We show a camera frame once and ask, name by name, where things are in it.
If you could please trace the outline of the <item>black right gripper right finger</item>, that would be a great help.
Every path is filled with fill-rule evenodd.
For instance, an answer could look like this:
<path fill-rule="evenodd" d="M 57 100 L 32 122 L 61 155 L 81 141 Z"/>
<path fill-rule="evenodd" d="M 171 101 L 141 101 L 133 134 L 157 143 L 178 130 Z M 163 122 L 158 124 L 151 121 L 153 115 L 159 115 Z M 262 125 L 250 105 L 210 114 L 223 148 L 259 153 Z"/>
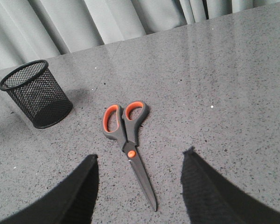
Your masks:
<path fill-rule="evenodd" d="M 182 196 L 192 224 L 280 224 L 280 212 L 243 192 L 190 147 L 182 163 Z"/>

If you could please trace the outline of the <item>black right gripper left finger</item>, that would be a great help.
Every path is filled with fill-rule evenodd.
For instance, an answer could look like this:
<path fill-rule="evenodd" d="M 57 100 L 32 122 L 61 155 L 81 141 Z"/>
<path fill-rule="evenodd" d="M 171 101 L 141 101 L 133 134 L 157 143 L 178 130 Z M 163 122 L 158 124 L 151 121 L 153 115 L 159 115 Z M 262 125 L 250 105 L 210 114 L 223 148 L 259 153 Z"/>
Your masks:
<path fill-rule="evenodd" d="M 99 186 L 97 158 L 86 156 L 49 193 L 0 224 L 90 224 Z"/>

